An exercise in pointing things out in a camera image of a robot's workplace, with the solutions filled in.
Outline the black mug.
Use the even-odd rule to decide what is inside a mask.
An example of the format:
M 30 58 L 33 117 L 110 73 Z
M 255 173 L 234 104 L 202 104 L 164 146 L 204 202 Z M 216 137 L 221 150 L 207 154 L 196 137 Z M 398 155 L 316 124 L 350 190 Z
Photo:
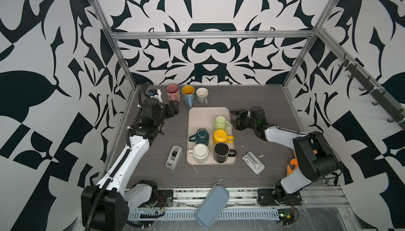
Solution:
M 214 160 L 217 163 L 224 163 L 227 161 L 229 157 L 236 157 L 237 156 L 237 151 L 230 149 L 229 145 L 226 144 L 225 142 L 218 142 L 214 146 Z

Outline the dark green mug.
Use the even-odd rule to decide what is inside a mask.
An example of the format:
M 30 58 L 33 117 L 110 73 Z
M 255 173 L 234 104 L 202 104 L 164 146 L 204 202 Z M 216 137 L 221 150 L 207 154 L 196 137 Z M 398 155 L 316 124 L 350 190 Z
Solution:
M 194 142 L 195 144 L 204 144 L 206 146 L 209 145 L 209 133 L 206 129 L 201 128 L 198 129 L 196 134 L 191 135 L 188 140 L 190 142 Z

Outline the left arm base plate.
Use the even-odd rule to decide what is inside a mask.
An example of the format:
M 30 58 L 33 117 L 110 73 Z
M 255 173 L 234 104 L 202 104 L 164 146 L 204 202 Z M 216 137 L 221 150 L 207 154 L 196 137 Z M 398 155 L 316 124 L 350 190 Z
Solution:
M 170 205 L 173 199 L 173 190 L 159 189 L 157 183 L 148 180 L 140 180 L 139 184 L 146 184 L 152 187 L 150 200 L 140 205 L 140 207 L 165 207 Z

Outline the grey ceramic mug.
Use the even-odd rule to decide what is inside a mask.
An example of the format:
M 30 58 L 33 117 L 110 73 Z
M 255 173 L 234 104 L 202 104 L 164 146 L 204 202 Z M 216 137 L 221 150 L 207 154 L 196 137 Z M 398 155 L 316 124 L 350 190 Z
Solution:
M 198 89 L 196 90 L 196 95 L 197 95 L 197 101 L 198 101 L 198 103 L 199 103 L 199 104 L 202 104 L 202 105 L 208 104 L 208 99 L 207 99 L 208 94 L 209 94 L 208 89 L 206 89 L 206 88 L 204 88 L 204 87 L 198 88 Z

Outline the yellow mug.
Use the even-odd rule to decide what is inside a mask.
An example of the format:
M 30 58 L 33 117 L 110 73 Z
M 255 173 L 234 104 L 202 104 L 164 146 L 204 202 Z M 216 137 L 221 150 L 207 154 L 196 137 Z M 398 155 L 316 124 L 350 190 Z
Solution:
M 217 129 L 213 135 L 213 144 L 216 145 L 219 142 L 233 143 L 234 137 L 230 136 L 224 129 Z

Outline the light green mug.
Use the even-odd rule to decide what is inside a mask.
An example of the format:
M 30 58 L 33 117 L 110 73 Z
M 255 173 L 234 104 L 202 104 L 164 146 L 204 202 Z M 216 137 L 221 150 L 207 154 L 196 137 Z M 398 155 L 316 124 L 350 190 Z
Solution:
M 213 125 L 213 131 L 215 132 L 218 129 L 231 130 L 233 128 L 232 123 L 227 120 L 224 116 L 216 117 Z

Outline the pink ceramic mug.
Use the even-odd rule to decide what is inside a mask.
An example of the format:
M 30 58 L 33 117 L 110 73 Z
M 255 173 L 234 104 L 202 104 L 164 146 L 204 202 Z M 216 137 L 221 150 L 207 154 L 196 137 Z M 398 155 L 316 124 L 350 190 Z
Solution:
M 170 84 L 166 87 L 166 93 L 169 101 L 181 102 L 180 87 L 177 84 Z

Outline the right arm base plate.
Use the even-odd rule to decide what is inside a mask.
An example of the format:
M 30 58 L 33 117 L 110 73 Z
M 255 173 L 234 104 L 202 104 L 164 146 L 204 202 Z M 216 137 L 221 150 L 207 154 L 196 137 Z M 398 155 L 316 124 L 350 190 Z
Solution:
M 257 190 L 257 202 L 261 206 L 301 206 L 300 192 L 288 194 L 281 186 L 281 181 L 276 182 L 273 189 L 260 188 Z

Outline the light blue butterfly mug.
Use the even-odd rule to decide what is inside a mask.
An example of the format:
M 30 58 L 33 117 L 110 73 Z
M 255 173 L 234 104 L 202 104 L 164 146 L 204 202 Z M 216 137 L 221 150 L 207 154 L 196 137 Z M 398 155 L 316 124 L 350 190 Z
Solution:
M 182 88 L 181 92 L 184 104 L 187 105 L 189 108 L 192 108 L 195 103 L 195 88 L 193 86 L 187 85 Z

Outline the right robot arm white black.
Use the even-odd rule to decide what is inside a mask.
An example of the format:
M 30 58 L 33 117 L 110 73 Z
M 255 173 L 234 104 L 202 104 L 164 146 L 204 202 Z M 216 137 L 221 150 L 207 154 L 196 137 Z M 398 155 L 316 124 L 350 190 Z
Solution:
M 250 110 L 234 110 L 231 114 L 235 116 L 231 123 L 236 130 L 251 129 L 255 136 L 263 141 L 274 142 L 294 150 L 297 167 L 276 183 L 274 194 L 277 199 L 286 198 L 321 177 L 343 168 L 340 157 L 321 132 L 304 133 L 271 124 L 261 106 L 253 106 Z

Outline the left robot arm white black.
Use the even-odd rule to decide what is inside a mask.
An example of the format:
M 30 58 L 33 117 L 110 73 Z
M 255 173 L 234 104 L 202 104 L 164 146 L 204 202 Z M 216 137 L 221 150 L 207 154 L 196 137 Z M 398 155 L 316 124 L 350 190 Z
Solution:
M 141 158 L 162 133 L 165 120 L 178 113 L 178 101 L 164 104 L 147 98 L 140 104 L 119 158 L 95 186 L 87 186 L 81 194 L 85 230 L 121 231 L 130 212 L 155 199 L 157 188 L 150 181 L 141 181 L 129 191 L 126 187 Z

